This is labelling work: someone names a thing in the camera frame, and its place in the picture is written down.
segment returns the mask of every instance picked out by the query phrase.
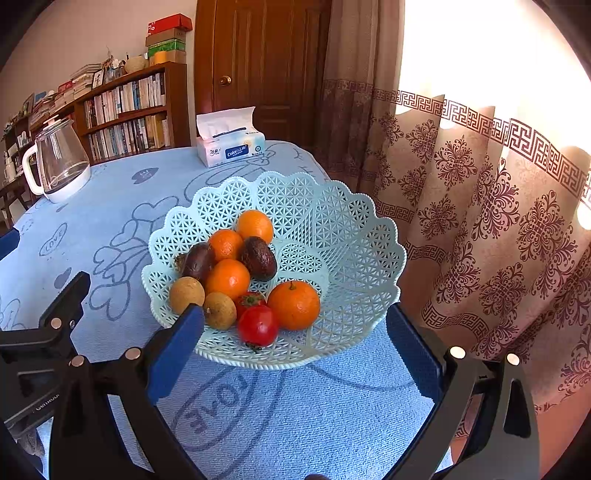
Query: tomato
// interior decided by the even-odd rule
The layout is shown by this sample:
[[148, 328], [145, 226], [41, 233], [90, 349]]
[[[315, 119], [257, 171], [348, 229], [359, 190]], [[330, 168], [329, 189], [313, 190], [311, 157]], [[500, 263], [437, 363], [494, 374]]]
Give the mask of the tomato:
[[267, 305], [265, 297], [257, 291], [247, 291], [244, 295], [240, 295], [234, 303], [236, 304], [236, 318], [240, 319], [242, 314], [251, 307], [258, 307], [260, 305]]
[[272, 344], [279, 333], [279, 321], [266, 306], [250, 307], [238, 320], [238, 335], [249, 346]]

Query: cardboard box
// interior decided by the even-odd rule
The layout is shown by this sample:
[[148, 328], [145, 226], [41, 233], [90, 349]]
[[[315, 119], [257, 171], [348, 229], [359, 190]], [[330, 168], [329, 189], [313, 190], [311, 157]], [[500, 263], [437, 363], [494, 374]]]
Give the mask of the cardboard box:
[[186, 43], [187, 32], [181, 30], [180, 28], [169, 28], [163, 32], [152, 33], [146, 37], [146, 47], [151, 47], [152, 45], [156, 45], [162, 41], [170, 40], [171, 38], [176, 38], [177, 40]]
[[156, 45], [148, 47], [148, 58], [153, 57], [157, 51], [180, 50], [185, 51], [185, 44], [176, 38], [165, 40]]
[[169, 30], [170, 28], [189, 31], [193, 29], [193, 24], [191, 23], [191, 19], [183, 14], [171, 15], [170, 17], [150, 22], [148, 24], [148, 36]]
[[66, 83], [62, 83], [58, 88], [57, 91], [59, 93], [64, 93], [67, 89], [72, 88], [72, 81], [69, 80]]
[[174, 61], [176, 63], [187, 63], [187, 52], [180, 50], [159, 51], [153, 57], [150, 57], [150, 66], [165, 61]]

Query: glass kettle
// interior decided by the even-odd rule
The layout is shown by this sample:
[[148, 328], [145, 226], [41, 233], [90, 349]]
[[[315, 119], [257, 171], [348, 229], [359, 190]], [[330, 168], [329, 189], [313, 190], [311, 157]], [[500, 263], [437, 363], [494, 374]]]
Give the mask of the glass kettle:
[[[61, 203], [80, 190], [90, 179], [90, 161], [73, 121], [49, 119], [37, 135], [35, 145], [22, 158], [22, 170], [35, 195], [45, 195], [53, 203]], [[37, 168], [41, 185], [31, 171], [31, 156], [37, 155]]]

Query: blue tablecloth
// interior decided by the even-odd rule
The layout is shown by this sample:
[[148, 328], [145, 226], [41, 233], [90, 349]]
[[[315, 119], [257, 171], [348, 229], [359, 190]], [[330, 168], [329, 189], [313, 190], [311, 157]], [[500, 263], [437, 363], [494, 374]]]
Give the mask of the blue tablecloth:
[[[66, 203], [39, 200], [16, 224], [17, 250], [0, 262], [0, 327], [36, 327], [74, 275], [91, 273], [85, 315], [73, 332], [91, 361], [143, 346], [159, 325], [140, 280], [150, 233], [176, 205], [230, 176], [305, 171], [327, 179], [295, 145], [267, 142], [263, 155], [206, 169], [192, 148], [137, 155], [92, 168]], [[147, 466], [118, 398], [112, 400], [134, 462]], [[193, 354], [158, 408], [209, 479], [380, 479], [433, 407], [392, 346], [385, 325], [354, 348], [282, 372], [232, 368]], [[50, 422], [40, 428], [48, 450]], [[450, 455], [442, 466], [451, 464]]]

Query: curtain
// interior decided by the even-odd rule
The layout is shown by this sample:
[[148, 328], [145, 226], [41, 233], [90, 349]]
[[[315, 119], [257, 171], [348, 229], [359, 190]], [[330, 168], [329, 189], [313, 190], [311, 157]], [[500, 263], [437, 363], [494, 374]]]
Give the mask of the curtain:
[[406, 314], [516, 353], [537, 411], [591, 380], [589, 112], [531, 0], [333, 0], [314, 154], [396, 222]]

